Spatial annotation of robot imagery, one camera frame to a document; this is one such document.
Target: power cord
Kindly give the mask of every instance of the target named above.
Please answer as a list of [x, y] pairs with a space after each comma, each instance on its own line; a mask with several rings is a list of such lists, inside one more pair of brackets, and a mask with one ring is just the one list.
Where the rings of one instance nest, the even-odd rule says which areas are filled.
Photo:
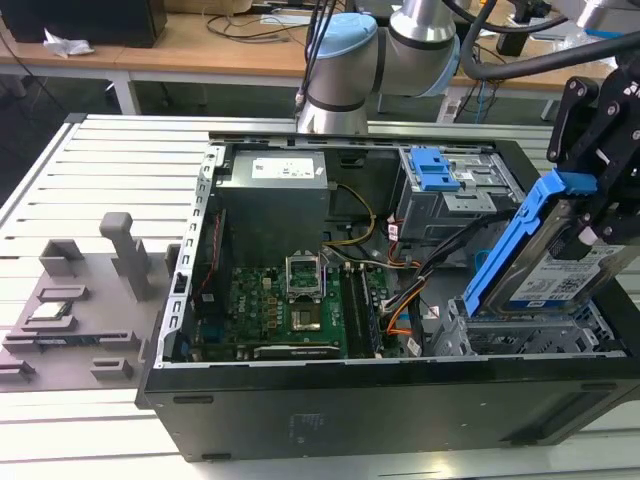
[[[225, 26], [224, 30], [218, 30], [213, 25], [216, 20], [219, 20], [221, 18], [226, 18], [227, 19], [227, 25]], [[294, 42], [296, 42], [299, 45], [304, 47], [304, 44], [302, 42], [300, 42], [297, 38], [295, 38], [291, 34], [291, 30], [294, 30], [296, 28], [306, 27], [306, 25], [292, 25], [292, 26], [287, 27], [277, 17], [269, 16], [269, 17], [266, 17], [266, 18], [269, 18], [271, 20], [276, 21], [277, 23], [279, 23], [282, 26], [282, 28], [279, 28], [277, 30], [270, 30], [268, 32], [254, 33], [254, 34], [251, 34], [251, 35], [234, 35], [234, 34], [227, 33], [227, 30], [229, 30], [230, 27], [237, 27], [237, 28], [246, 27], [247, 25], [251, 25], [252, 23], [257, 23], [257, 22], [262, 21], [264, 19], [264, 17], [261, 17], [261, 18], [255, 19], [255, 20], [251, 20], [250, 22], [247, 22], [247, 23], [236, 24], [236, 23], [233, 23], [233, 21], [231, 20], [230, 17], [225, 16], [225, 15], [214, 15], [212, 18], [210, 18], [206, 22], [206, 27], [207, 27], [207, 30], [209, 30], [211, 33], [214, 33], [214, 34], [216, 34], [216, 35], [218, 35], [220, 37], [224, 37], [224, 38], [227, 38], [229, 40], [233, 40], [233, 41], [237, 41], [237, 42], [255, 43], [255, 44], [277, 43], [277, 42], [288, 41], [286, 38], [278, 36], [278, 33], [286, 32], [287, 35], [289, 35], [289, 37], [291, 37], [291, 39]]]
[[486, 1], [462, 44], [460, 63], [464, 68], [465, 74], [475, 80], [508, 80], [510, 78], [525, 77], [601, 60], [640, 48], [640, 32], [635, 32], [505, 65], [476, 63], [473, 58], [474, 44], [496, 3], [497, 0]]
[[42, 82], [40, 81], [40, 79], [39, 79], [38, 77], [36, 77], [36, 76], [31, 72], [31, 70], [29, 70], [29, 68], [28, 68], [24, 63], [22, 63], [22, 60], [20, 60], [20, 59], [18, 58], [18, 56], [13, 52], [13, 50], [12, 50], [12, 49], [11, 49], [11, 47], [9, 46], [9, 43], [7, 43], [7, 40], [4, 38], [4, 34], [3, 34], [2, 32], [0, 32], [0, 40], [1, 40], [1, 41], [2, 41], [2, 43], [4, 44], [4, 46], [5, 46], [5, 48], [7, 49], [7, 51], [11, 54], [11, 56], [13, 57], [13, 59], [14, 59], [14, 60], [15, 60], [15, 61], [16, 61], [16, 62], [17, 62], [17, 63], [18, 63], [18, 64], [19, 64], [23, 69], [24, 69], [24, 71], [25, 71], [25, 72], [27, 72], [27, 74], [28, 74], [31, 78], [33, 78], [33, 80], [34, 80], [38, 85], [40, 85], [40, 88], [42, 88], [42, 91], [43, 91], [44, 93], [46, 93], [46, 94], [47, 94], [47, 96], [48, 96], [48, 97], [53, 101], [53, 103], [55, 103], [55, 104], [56, 104], [56, 106], [57, 106], [60, 110], [62, 110], [65, 114], [68, 114], [69, 112], [67, 111], [67, 109], [66, 109], [66, 108], [64, 108], [64, 107], [62, 106], [62, 104], [58, 101], [58, 99], [57, 99], [55, 96], [53, 96], [53, 94], [52, 94], [52, 93], [49, 91], [49, 89], [44, 85], [44, 83], [42, 83]]

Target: electronic component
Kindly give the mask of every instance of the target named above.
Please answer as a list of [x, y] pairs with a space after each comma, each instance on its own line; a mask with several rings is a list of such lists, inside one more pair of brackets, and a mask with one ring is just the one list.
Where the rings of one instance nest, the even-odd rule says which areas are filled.
[[216, 199], [234, 226], [234, 266], [279, 267], [297, 250], [318, 252], [329, 211], [324, 153], [229, 150], [233, 171], [218, 178]]
[[340, 288], [349, 356], [373, 357], [381, 348], [380, 332], [364, 268], [341, 268]]
[[71, 305], [73, 305], [73, 302], [42, 303], [29, 315], [29, 320], [39, 321], [61, 318], [71, 310]]
[[294, 303], [290, 309], [291, 330], [315, 332], [322, 328], [322, 308], [315, 303]]
[[253, 356], [256, 360], [328, 360], [340, 358], [340, 349], [330, 346], [269, 345], [256, 348]]
[[473, 219], [516, 207], [524, 192], [498, 155], [437, 147], [400, 151], [398, 240], [435, 246]]
[[286, 259], [287, 298], [290, 302], [307, 297], [314, 302], [322, 300], [322, 271], [320, 257], [306, 251], [297, 251]]

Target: white paper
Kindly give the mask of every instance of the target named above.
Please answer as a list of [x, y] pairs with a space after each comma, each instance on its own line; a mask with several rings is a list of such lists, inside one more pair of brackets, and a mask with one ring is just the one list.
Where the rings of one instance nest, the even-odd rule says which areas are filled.
[[66, 38], [56, 37], [49, 33], [46, 28], [44, 29], [44, 35], [46, 38], [43, 42], [44, 48], [62, 58], [68, 58], [69, 55], [86, 55], [95, 51], [86, 40], [67, 40]]

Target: white table leg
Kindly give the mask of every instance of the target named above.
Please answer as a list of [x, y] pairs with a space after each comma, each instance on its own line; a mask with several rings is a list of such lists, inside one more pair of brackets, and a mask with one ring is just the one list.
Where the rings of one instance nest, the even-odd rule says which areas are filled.
[[129, 72], [114, 72], [111, 81], [116, 89], [120, 111], [123, 115], [140, 115], [140, 104]]
[[557, 100], [547, 100], [547, 104], [544, 106], [544, 110], [542, 111], [542, 115], [540, 115], [540, 119], [545, 122], [552, 119], [552, 117], [556, 114], [556, 110], [558, 108]]
[[22, 85], [22, 76], [2, 75], [2, 81], [14, 97], [24, 98], [27, 96], [27, 91], [24, 89], [24, 85]]
[[378, 113], [386, 113], [383, 104], [383, 95], [381, 93], [378, 94], [378, 108], [376, 109]]
[[460, 105], [462, 104], [462, 99], [467, 94], [467, 90], [466, 87], [447, 88], [444, 99], [440, 104], [438, 123], [453, 123], [455, 121]]

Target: warning label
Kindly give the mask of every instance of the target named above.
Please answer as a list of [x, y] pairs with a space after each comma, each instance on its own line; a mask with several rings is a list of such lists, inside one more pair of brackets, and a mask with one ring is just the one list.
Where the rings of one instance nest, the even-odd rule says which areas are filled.
[[547, 253], [511, 301], [527, 301], [527, 307], [537, 307], [541, 301], [572, 300], [600, 272], [600, 261], [623, 248], [596, 246], [582, 260], [556, 260]]

